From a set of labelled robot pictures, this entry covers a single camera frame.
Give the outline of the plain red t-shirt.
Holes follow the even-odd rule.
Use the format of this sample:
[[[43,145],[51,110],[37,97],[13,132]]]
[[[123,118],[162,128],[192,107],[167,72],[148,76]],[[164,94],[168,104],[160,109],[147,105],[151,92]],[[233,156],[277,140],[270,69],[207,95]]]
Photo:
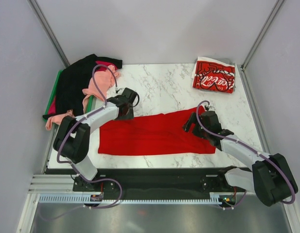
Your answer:
[[[100,154],[118,156],[213,154],[215,147],[183,130],[195,108],[167,114],[113,120],[100,127]]]

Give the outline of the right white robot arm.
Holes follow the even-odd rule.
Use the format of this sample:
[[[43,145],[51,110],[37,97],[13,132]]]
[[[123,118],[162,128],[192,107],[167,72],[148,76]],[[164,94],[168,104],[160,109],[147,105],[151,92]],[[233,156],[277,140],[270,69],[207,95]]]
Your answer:
[[[194,112],[183,125],[185,132],[208,140],[218,150],[232,155],[246,165],[248,171],[229,166],[217,178],[218,188],[228,191],[233,186],[253,192],[266,206],[277,202],[292,204],[298,186],[286,158],[277,153],[259,151],[240,140],[232,131],[223,129],[215,111]]]

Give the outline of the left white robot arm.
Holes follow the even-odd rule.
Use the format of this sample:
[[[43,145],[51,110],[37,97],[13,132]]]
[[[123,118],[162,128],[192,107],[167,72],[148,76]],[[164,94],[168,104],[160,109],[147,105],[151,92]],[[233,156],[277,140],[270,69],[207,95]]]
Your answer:
[[[110,121],[133,119],[133,108],[139,102],[136,91],[124,88],[121,94],[108,98],[100,108],[78,117],[64,117],[53,143],[57,162],[69,164],[79,176],[77,179],[82,179],[90,191],[99,189],[98,169],[88,156],[90,136]]]

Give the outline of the salmon pink t-shirt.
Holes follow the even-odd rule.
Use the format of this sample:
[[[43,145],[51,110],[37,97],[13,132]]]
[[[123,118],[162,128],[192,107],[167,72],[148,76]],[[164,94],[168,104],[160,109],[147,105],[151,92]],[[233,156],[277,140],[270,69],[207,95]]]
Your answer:
[[[120,72],[117,71],[117,67],[114,64],[104,63],[104,65],[105,64],[108,64],[107,67],[110,68],[111,71],[109,71],[106,67],[99,67],[99,70],[95,71],[95,73],[94,73],[94,78],[90,79],[88,87],[82,89],[82,93],[85,95],[85,97],[82,100],[81,113],[74,113],[73,110],[70,109],[66,113],[55,114],[54,116],[50,116],[46,122],[46,126],[45,126],[46,130],[48,130],[48,131],[51,130],[53,124],[60,125],[62,119],[66,116],[75,117],[75,116],[79,116],[79,115],[86,113],[89,98],[91,96],[94,96],[100,100],[103,100],[102,95],[99,93],[96,86],[94,85],[94,81],[96,82],[96,84],[100,88],[101,92],[106,97],[107,90],[115,84],[115,80],[114,80],[111,72],[114,73],[115,78],[120,77],[121,74],[120,74]]]

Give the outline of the green plastic tray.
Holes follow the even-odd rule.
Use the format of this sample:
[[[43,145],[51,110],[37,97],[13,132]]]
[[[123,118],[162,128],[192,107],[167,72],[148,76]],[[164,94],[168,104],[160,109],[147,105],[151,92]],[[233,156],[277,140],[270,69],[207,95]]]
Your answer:
[[[81,104],[85,95],[82,89],[87,88],[92,78],[93,66],[68,67],[59,71],[51,96],[42,116],[47,122],[50,116],[63,114],[72,109],[74,113],[81,113]],[[89,98],[87,110],[91,109],[92,97]]]

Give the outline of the folded red Coca-Cola t-shirt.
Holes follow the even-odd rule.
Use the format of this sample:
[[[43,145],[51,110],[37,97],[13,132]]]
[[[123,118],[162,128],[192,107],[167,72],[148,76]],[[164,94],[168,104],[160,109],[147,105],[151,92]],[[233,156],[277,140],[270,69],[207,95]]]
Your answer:
[[[191,78],[197,90],[231,94],[235,89],[235,65],[198,57]]]

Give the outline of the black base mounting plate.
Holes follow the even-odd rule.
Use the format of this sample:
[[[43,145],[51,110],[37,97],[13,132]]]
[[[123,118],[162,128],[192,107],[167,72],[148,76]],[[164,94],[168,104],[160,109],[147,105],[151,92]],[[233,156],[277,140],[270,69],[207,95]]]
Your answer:
[[[225,193],[244,189],[227,185],[222,177],[224,168],[133,168],[100,169],[99,183],[86,183],[74,177],[74,192],[102,191],[116,199],[176,199],[207,198],[211,192]]]

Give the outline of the aluminium extrusion rail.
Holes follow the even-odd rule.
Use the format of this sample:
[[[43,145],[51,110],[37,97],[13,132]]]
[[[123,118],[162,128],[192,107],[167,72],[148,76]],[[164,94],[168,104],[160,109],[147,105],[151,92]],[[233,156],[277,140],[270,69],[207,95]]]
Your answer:
[[[73,192],[74,181],[70,175],[34,175],[28,193],[61,194]]]

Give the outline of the left aluminium frame post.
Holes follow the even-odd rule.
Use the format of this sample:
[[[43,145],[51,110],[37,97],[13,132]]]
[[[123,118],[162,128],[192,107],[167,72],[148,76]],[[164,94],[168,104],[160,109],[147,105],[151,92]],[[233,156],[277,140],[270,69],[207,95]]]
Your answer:
[[[62,63],[64,64],[65,67],[68,67],[70,65],[70,62],[68,61],[58,39],[55,36],[55,33],[53,32],[47,18],[45,17],[45,14],[43,13],[40,5],[38,4],[38,1],[37,0],[28,0],[28,3],[31,6],[36,17],[38,18],[41,26],[43,27],[45,33],[47,34],[48,38],[50,39],[52,45],[54,46]]]

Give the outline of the aluminium frame post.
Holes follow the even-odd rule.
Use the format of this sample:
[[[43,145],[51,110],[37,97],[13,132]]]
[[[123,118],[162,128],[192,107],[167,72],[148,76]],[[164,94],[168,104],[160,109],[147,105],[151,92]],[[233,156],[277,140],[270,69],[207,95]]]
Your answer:
[[[263,41],[264,37],[266,36],[269,28],[271,27],[273,21],[275,20],[277,14],[279,13],[281,8],[283,7],[284,3],[285,3],[285,0],[276,0],[276,2],[274,4],[272,10],[270,11],[266,21],[264,22],[261,30],[259,31],[253,45],[251,46],[244,62],[241,65],[242,71],[245,71],[245,69],[249,65],[252,57],[254,56],[256,50],[258,49],[259,45]]]
[[[38,18],[41,26],[43,27],[45,33],[47,34],[48,38],[50,39],[52,45],[54,46],[62,63],[64,64],[65,67],[68,67],[70,65],[70,62],[68,61],[58,39],[55,36],[55,33],[53,32],[47,18],[45,17],[45,14],[43,13],[40,5],[38,4],[38,1],[37,0],[28,0],[28,3],[31,6],[36,17]]]

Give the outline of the right aluminium frame post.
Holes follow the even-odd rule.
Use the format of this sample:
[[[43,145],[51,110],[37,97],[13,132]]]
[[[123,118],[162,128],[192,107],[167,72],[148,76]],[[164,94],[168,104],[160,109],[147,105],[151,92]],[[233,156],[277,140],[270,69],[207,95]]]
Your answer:
[[[261,30],[259,31],[253,45],[251,46],[244,62],[241,65],[242,71],[245,71],[245,69],[249,65],[252,57],[254,56],[256,50],[258,49],[259,45],[263,41],[264,37],[266,36],[269,28],[271,27],[273,21],[275,20],[277,14],[279,13],[281,8],[283,7],[284,3],[285,3],[285,0],[276,0],[276,2],[274,4],[272,10],[270,11],[266,21],[264,22]]]

